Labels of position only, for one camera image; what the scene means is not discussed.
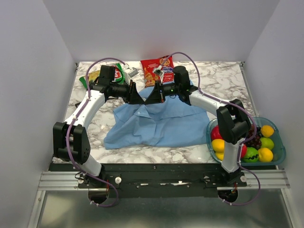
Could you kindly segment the light blue shirt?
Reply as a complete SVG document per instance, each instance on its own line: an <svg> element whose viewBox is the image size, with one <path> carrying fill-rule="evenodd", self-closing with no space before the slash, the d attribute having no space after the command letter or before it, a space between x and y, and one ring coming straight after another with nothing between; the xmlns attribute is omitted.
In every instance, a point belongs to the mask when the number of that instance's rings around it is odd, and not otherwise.
<svg viewBox="0 0 304 228"><path fill-rule="evenodd" d="M186 147L206 143L207 112L169 96L162 104L123 104L113 111L115 125L104 138L107 150L140 144Z"/></svg>

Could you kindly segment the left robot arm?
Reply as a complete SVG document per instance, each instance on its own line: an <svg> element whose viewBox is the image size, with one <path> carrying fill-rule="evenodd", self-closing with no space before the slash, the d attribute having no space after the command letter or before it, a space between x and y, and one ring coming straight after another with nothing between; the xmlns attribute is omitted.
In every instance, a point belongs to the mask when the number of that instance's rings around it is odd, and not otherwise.
<svg viewBox="0 0 304 228"><path fill-rule="evenodd" d="M90 154L87 129L93 117L110 97L120 97L130 105L144 103L137 92L136 83L131 79L137 75L137 69L124 65L121 71L124 82L121 84L115 81L117 69L116 65L102 65L99 76L87 83L85 97L73 114L64 122L57 122L53 126L54 156L72 162L78 170L90 174L89 182L96 188L104 185L105 175L101 163Z"/></svg>

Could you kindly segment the green chips bag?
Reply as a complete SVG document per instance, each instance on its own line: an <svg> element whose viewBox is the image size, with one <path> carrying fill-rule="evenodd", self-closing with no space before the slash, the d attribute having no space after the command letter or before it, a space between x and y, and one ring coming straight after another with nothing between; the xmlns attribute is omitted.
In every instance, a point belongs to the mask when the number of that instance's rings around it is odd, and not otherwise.
<svg viewBox="0 0 304 228"><path fill-rule="evenodd" d="M114 81L117 84L124 84L125 82L125 77L124 77L124 72L122 70L122 67L120 63L115 63L112 65L112 67L115 67L115 75L114 75ZM88 74L88 82L97 82L97 78L100 75L100 70L95 70L91 73ZM82 76L79 78L79 81L82 83L85 89L87 89L87 84L85 80L85 76Z"/></svg>

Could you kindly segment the red dragon fruit toy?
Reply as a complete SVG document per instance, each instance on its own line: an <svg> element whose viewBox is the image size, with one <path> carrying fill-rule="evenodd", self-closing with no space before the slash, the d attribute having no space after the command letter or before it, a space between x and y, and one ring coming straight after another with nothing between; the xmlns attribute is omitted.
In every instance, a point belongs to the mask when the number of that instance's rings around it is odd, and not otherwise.
<svg viewBox="0 0 304 228"><path fill-rule="evenodd" d="M216 140L216 139L222 139L222 136L220 135L220 132L219 132L219 126L216 125L212 130L211 130L211 133L210 133L210 137L211 137L211 140Z"/></svg>

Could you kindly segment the yellow lemon upper left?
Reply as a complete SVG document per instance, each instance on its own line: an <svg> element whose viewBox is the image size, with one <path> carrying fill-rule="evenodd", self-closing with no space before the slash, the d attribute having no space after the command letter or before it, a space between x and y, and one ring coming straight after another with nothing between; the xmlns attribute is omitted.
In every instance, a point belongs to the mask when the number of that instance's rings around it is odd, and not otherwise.
<svg viewBox="0 0 304 228"><path fill-rule="evenodd" d="M223 139L214 139L211 144L215 153L224 153L225 141Z"/></svg>

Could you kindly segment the yellow lemon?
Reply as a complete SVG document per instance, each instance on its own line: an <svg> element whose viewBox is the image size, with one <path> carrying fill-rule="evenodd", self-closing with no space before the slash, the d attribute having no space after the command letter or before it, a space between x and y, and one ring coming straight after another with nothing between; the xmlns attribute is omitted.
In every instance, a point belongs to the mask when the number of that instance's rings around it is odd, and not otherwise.
<svg viewBox="0 0 304 228"><path fill-rule="evenodd" d="M216 152L215 155L216 155L216 157L217 157L220 161L223 161L223 159L224 159L224 153Z"/></svg>
<svg viewBox="0 0 304 228"><path fill-rule="evenodd" d="M260 132L265 138L269 138L274 134L275 130L270 125L263 125Z"/></svg>
<svg viewBox="0 0 304 228"><path fill-rule="evenodd" d="M215 153L224 153L225 141L223 139L214 139L211 144Z"/></svg>
<svg viewBox="0 0 304 228"><path fill-rule="evenodd" d="M268 148L260 148L258 150L258 159L260 162L271 162L273 157L272 151Z"/></svg>

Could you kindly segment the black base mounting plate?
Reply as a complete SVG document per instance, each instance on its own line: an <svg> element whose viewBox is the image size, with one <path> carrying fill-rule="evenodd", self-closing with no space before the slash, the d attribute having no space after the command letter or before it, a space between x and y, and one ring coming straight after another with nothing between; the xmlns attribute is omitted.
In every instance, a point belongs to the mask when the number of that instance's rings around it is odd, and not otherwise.
<svg viewBox="0 0 304 228"><path fill-rule="evenodd" d="M69 164L54 164L51 171L72 171ZM230 200L239 190L261 189L253 171L240 170L233 182L224 178L220 164L106 164L103 178L96 180L76 171L75 178L82 186L106 188L105 192L87 192L95 202L126 198L175 198L219 196Z"/></svg>

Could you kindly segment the yellow lemon lower left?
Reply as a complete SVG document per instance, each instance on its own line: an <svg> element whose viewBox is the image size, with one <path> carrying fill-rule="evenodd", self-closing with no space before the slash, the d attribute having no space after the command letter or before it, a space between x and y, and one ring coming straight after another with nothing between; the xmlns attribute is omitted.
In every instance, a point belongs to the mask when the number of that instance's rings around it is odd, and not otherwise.
<svg viewBox="0 0 304 228"><path fill-rule="evenodd" d="M223 161L223 159L224 159L224 153L216 152L215 155L216 155L216 157L217 157L220 161Z"/></svg>

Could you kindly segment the dark purple grape bunch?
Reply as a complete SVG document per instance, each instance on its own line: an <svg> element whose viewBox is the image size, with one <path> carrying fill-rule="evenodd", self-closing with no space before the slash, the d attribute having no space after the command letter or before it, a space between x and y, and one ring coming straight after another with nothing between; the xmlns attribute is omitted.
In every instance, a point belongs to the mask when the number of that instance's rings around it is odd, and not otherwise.
<svg viewBox="0 0 304 228"><path fill-rule="evenodd" d="M254 126L251 125L251 129L249 130L249 132L247 134L247 138L251 138L251 140L246 142L246 146L255 148L256 150L259 150L262 146L261 138L263 137L263 135L261 133L261 127L259 127L257 125L256 126L256 134L255 134L254 137L253 137L253 134L254 134Z"/></svg>

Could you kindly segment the green lime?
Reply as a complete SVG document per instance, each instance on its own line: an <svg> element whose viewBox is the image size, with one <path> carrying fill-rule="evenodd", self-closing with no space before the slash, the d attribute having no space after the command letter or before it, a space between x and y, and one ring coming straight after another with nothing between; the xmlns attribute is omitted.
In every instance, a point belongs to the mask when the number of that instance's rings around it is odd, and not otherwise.
<svg viewBox="0 0 304 228"><path fill-rule="evenodd" d="M245 156L242 159L243 162L253 163L253 162L257 162L258 159L259 159L258 150L256 150L253 147L247 147L247 152L246 152Z"/></svg>
<svg viewBox="0 0 304 228"><path fill-rule="evenodd" d="M262 137L260 138L261 141L261 148L268 148L270 150L273 150L275 144L270 138Z"/></svg>

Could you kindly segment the yellow lemon back right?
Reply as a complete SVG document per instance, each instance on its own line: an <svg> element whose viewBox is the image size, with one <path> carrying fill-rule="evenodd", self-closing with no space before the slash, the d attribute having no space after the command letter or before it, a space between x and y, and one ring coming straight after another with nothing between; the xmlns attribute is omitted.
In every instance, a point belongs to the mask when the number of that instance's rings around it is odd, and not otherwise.
<svg viewBox="0 0 304 228"><path fill-rule="evenodd" d="M275 130L270 125L263 125L260 132L265 138L269 138L274 134Z"/></svg>

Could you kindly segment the green lime upper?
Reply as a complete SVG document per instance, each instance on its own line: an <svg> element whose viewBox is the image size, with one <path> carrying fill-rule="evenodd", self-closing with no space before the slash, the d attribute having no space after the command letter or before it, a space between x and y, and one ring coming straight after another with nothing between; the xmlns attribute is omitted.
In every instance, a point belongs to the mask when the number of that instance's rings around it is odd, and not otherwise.
<svg viewBox="0 0 304 228"><path fill-rule="evenodd" d="M273 150L275 144L270 138L262 137L260 138L261 141L261 148L268 148L270 150Z"/></svg>

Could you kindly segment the teal plastic fruit container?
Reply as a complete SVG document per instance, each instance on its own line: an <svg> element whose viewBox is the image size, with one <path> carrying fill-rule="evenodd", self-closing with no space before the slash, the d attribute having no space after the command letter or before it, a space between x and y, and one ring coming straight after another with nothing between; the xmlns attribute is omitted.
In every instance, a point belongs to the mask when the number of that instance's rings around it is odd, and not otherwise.
<svg viewBox="0 0 304 228"><path fill-rule="evenodd" d="M263 118L263 117L254 117L254 122L256 124L256 126L258 125L259 127L262 127L263 125L270 125L271 127L274 128L275 132L274 134L269 137L275 144L272 153L273 153L273 160L271 162L260 162L259 160L257 162L253 162L253 163L247 163L247 162L243 162L243 160L241 159L241 166L245 167L245 166L268 166L268 165L279 165L281 164L286 156L286 151L285 151L285 147L282 143L281 137L279 135L279 130L277 129L277 127L275 126L275 124L273 122L271 122L270 120ZM206 129L206 139L207 139L207 147L208 150L210 152L211 157L218 163L221 163L222 161L220 161L216 155L215 152L213 151L212 148L212 140L210 137L210 133L211 130L218 125L218 121L217 119L213 119L212 121L209 122L207 129Z"/></svg>

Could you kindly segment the yellow lemon front right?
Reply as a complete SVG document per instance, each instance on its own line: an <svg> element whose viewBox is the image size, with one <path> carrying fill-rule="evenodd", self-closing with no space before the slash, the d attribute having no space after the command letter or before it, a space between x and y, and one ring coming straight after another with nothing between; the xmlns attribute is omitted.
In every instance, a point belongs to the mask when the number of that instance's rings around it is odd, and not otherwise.
<svg viewBox="0 0 304 228"><path fill-rule="evenodd" d="M273 157L272 151L268 148L260 148L258 150L258 159L260 162L271 162Z"/></svg>

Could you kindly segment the aluminium rail frame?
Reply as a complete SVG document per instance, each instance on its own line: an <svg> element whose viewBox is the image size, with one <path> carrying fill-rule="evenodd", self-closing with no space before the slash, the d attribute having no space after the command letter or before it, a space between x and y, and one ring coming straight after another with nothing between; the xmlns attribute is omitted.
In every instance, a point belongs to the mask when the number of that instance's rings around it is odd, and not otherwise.
<svg viewBox="0 0 304 228"><path fill-rule="evenodd" d="M290 183L285 170L253 170L261 183L261 189L271 190L279 189L282 193L288 216L293 228L300 228L301 221L294 212ZM95 188L89 184L82 186L81 181L75 178L75 171L44 171L40 176L38 191L34 201L34 206L30 215L28 227L37 228L40 215L42 214L42 205L48 191L100 191L105 192L106 188Z"/></svg>

